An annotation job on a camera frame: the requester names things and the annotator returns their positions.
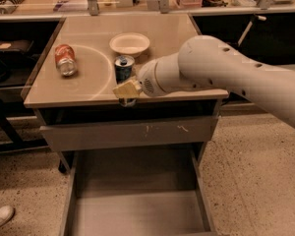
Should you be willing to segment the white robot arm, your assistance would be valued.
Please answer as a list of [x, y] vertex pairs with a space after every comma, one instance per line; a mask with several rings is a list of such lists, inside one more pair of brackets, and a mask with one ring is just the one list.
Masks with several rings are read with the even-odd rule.
[[174, 54], [144, 64], [113, 89], [118, 98], [150, 97], [201, 88], [225, 89], [295, 129], [295, 71], [246, 57], [222, 40], [198, 35]]

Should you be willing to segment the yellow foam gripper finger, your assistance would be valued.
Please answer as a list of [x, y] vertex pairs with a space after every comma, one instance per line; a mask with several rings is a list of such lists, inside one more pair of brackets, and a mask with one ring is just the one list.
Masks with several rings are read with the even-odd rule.
[[135, 77], [118, 84], [113, 89], [117, 98], [138, 98], [142, 91], [142, 87]]

